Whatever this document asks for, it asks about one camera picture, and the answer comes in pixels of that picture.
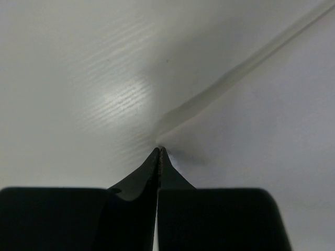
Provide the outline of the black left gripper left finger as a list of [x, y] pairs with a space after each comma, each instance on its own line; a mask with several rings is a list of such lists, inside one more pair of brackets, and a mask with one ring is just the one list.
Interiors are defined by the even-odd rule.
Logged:
[[1, 250], [152, 250], [159, 155], [107, 189], [2, 189]]

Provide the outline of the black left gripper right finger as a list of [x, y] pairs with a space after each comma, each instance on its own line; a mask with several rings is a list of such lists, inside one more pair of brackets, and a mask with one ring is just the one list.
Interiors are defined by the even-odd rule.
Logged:
[[159, 160], [159, 250], [290, 250], [273, 197], [261, 188], [197, 189]]

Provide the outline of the white tank top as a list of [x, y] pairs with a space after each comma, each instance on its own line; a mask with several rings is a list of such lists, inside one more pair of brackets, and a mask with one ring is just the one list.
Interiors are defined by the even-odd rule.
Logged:
[[334, 250], [334, 1], [171, 111], [157, 143], [196, 187], [260, 187], [294, 250]]

